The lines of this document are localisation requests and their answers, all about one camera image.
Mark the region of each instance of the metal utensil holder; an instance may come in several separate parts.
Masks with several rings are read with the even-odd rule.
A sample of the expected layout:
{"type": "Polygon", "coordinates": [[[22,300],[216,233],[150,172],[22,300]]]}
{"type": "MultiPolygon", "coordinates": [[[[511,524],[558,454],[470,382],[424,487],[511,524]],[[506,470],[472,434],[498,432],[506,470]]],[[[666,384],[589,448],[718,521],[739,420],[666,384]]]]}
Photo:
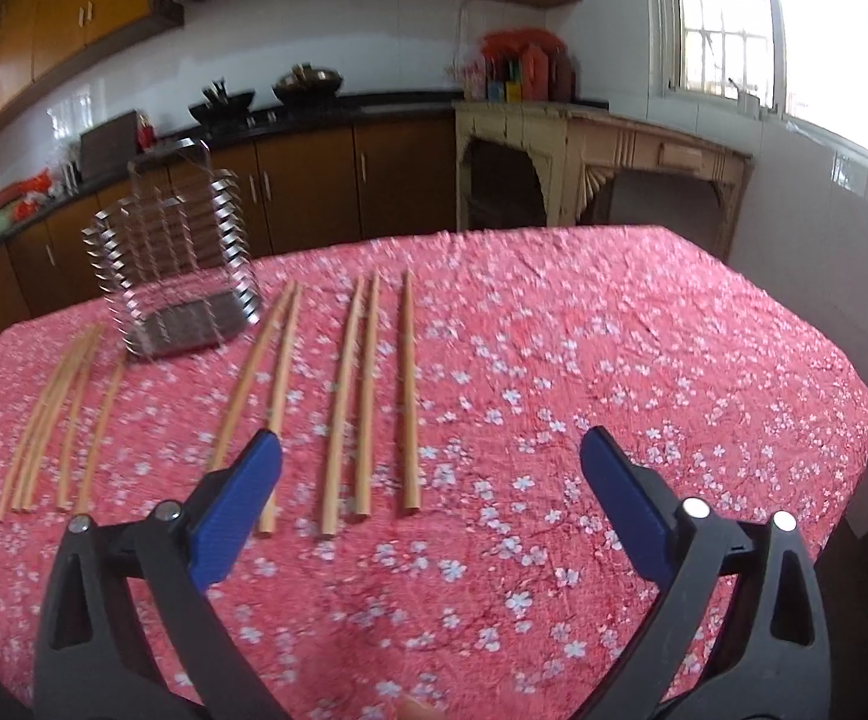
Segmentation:
{"type": "Polygon", "coordinates": [[[236,175],[211,170],[207,145],[191,139],[128,169],[133,194],[83,231],[128,351],[148,360],[181,354],[257,322],[262,299],[236,175]]]}

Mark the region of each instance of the silver bolt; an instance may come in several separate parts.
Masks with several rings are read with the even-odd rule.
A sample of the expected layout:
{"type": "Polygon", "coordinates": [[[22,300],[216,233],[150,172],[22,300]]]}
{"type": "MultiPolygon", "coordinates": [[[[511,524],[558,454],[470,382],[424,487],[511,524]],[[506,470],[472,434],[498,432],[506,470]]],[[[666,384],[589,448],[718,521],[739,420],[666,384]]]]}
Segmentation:
{"type": "Polygon", "coordinates": [[[788,512],[775,512],[774,517],[771,517],[771,519],[774,520],[774,524],[779,529],[788,533],[797,527],[797,520],[794,519],[793,514],[788,514],[788,512]]]}
{"type": "Polygon", "coordinates": [[[67,530],[71,533],[83,533],[88,528],[90,528],[90,517],[86,514],[77,514],[67,523],[67,530]]]}
{"type": "Polygon", "coordinates": [[[173,522],[181,516],[181,504],[176,501],[161,501],[154,509],[154,516],[161,522],[173,522]]]}
{"type": "Polygon", "coordinates": [[[694,519],[704,519],[711,513],[711,507],[700,498],[685,498],[684,503],[681,504],[681,508],[684,509],[688,517],[693,517],[694,519]]]}

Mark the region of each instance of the window frame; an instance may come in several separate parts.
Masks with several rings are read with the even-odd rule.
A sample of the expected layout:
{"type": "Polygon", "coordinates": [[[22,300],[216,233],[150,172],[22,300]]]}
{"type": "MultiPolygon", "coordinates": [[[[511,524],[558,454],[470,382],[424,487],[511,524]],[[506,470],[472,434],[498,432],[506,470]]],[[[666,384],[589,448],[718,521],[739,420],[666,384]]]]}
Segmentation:
{"type": "MultiPolygon", "coordinates": [[[[652,50],[656,57],[656,74],[652,79],[652,91],[656,95],[679,100],[690,100],[692,103],[713,105],[725,111],[735,111],[738,116],[738,102],[733,98],[724,97],[695,89],[687,89],[683,85],[684,77],[684,28],[682,0],[649,0],[652,19],[656,20],[652,29],[652,50]]],[[[774,105],[759,112],[762,122],[789,122],[791,127],[800,130],[806,137],[826,148],[831,148],[837,154],[848,157],[868,168],[868,149],[859,143],[845,138],[836,132],[814,124],[806,119],[800,119],[788,113],[788,67],[786,57],[785,25],[783,24],[783,1],[770,0],[771,28],[774,37],[774,105]]]]}

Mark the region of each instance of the pink floral tablecloth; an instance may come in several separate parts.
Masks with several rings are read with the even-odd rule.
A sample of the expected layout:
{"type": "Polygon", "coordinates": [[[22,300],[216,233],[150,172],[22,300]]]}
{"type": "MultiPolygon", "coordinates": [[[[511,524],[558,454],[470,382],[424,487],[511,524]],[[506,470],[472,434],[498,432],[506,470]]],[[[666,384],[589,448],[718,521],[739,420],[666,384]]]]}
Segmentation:
{"type": "MultiPolygon", "coordinates": [[[[265,295],[306,286],[283,430],[279,526],[208,591],[234,640],[296,718],[391,717],[413,694],[450,716],[567,717],[654,597],[581,479],[604,424],[681,496],[764,521],[787,509],[813,554],[868,457],[868,389],[832,343],[671,233],[579,228],[382,240],[264,260],[265,295]],[[423,510],[401,517],[397,308],[416,295],[423,510]],[[382,276],[373,517],[316,541],[332,383],[352,283],[382,276]]],[[[0,338],[0,487],[34,400],[99,302],[0,338]]],[[[104,337],[80,460],[117,341],[104,337]]],[[[132,365],[94,484],[101,523],[183,498],[202,475],[250,346],[132,365]]],[[[263,421],[273,348],[231,447],[263,421]]],[[[349,460],[356,420],[351,410],[349,460]]],[[[56,430],[49,457],[56,458],[56,430]]],[[[56,462],[33,514],[0,524],[0,677],[29,697],[37,613],[65,517],[56,462]]],[[[142,618],[170,685],[191,695],[149,596],[142,618]]],[[[711,605],[679,677],[700,669],[711,605]]]]}

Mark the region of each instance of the floor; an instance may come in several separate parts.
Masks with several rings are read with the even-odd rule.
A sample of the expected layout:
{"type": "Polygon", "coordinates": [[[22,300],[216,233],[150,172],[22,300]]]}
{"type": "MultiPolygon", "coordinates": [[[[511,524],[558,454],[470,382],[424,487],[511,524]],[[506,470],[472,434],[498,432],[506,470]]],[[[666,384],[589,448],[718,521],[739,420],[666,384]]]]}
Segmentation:
{"type": "Polygon", "coordinates": [[[816,564],[831,639],[831,720],[868,720],[868,534],[845,521],[816,564]]]}

